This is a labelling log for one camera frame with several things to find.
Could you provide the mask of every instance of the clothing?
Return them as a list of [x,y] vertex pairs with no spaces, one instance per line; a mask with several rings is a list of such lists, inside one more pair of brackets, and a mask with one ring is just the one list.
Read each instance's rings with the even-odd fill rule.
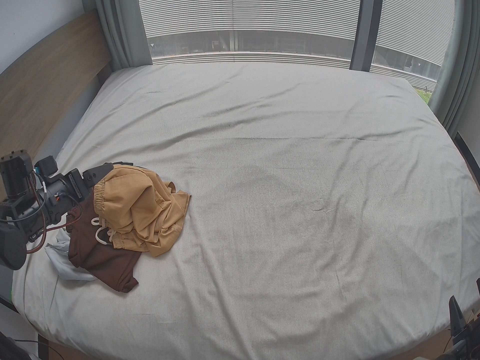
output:
[[58,276],[64,280],[86,280],[92,281],[97,278],[81,267],[74,267],[68,260],[68,250],[70,247],[70,235],[64,228],[57,232],[56,243],[46,243],[45,252]]
[[114,165],[93,189],[93,206],[114,248],[158,256],[177,241],[190,195],[153,171]]
[[[138,284],[134,278],[134,266],[141,252],[114,249],[111,245],[97,242],[95,234],[98,225],[92,225],[97,218],[93,207],[93,195],[82,204],[82,216],[74,224],[67,226],[70,232],[68,257],[75,267],[85,268],[106,285],[119,292],[129,292]],[[67,222],[79,217],[80,208],[74,207],[67,214]]]

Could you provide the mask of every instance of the wrinkled sheet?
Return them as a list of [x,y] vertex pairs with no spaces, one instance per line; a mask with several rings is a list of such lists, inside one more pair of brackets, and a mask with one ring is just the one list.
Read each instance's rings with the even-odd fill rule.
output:
[[[480,195],[405,80],[276,63],[124,69],[58,156],[130,161],[191,194],[139,285],[60,279],[45,250],[13,303],[100,359],[373,359],[478,299]],[[54,233],[48,238],[54,239]]]

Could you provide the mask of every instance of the gray curtain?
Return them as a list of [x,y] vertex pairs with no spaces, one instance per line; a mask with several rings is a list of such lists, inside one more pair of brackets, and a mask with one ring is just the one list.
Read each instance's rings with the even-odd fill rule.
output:
[[429,106],[451,137],[457,133],[480,62],[480,0],[455,0],[452,36]]
[[85,12],[97,9],[108,48],[111,67],[152,64],[138,0],[82,0]]

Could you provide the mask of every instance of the headboard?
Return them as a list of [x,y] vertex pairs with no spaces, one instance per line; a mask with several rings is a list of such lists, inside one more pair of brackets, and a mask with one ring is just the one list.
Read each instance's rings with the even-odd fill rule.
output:
[[0,75],[0,156],[26,149],[34,158],[49,131],[110,60],[96,10],[16,59]]

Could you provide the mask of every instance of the grass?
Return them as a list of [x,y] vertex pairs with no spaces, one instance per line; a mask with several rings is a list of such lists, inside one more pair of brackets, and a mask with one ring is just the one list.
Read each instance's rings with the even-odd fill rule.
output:
[[430,98],[432,97],[432,93],[427,92],[427,91],[423,91],[423,90],[417,89],[417,88],[415,88],[415,90],[420,95],[420,97],[423,99],[423,101],[428,104]]

